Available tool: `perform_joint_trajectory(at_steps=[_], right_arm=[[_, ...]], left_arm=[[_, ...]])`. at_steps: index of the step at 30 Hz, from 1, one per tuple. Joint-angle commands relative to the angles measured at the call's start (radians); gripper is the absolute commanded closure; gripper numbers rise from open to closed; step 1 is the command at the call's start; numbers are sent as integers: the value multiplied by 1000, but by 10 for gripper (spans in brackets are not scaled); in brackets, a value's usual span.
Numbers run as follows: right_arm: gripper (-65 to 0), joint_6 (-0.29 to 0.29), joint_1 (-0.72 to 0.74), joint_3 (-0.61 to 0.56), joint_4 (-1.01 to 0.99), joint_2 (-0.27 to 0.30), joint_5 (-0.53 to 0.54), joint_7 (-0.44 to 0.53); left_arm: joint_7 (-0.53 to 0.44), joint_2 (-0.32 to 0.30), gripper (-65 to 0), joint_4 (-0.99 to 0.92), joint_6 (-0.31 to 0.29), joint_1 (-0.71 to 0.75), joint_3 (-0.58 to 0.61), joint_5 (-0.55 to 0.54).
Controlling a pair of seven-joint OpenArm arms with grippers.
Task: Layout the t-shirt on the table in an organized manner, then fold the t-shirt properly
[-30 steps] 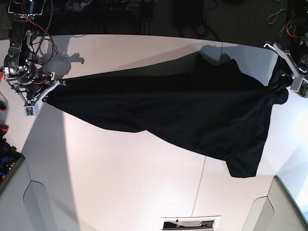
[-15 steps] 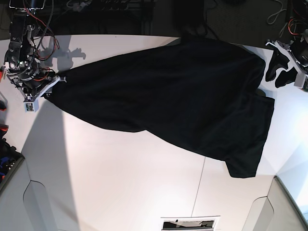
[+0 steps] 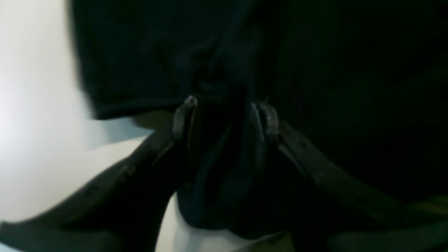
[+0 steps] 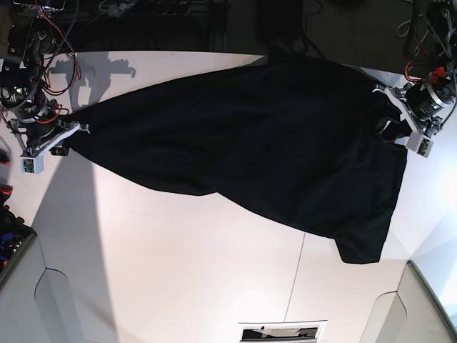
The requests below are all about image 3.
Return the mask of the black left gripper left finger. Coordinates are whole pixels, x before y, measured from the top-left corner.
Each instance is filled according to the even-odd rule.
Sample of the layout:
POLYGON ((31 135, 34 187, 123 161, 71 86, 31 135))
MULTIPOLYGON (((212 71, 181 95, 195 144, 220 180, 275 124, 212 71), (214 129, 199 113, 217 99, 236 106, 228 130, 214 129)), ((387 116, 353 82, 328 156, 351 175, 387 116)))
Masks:
POLYGON ((186 135, 197 98, 128 157, 49 211, 1 223, 1 244, 23 252, 153 252, 174 192, 191 168, 186 135))

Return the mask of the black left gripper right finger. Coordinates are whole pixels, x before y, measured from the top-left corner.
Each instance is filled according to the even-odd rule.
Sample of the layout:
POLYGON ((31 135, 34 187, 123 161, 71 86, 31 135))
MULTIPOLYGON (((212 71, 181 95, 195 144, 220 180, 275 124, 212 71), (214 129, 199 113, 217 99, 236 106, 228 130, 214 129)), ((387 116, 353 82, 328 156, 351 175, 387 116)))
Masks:
POLYGON ((275 145, 325 195, 384 231, 347 232, 328 241, 331 252, 428 252, 447 248, 447 219, 413 209, 350 176, 304 134, 278 119, 267 102, 251 105, 261 149, 275 145))

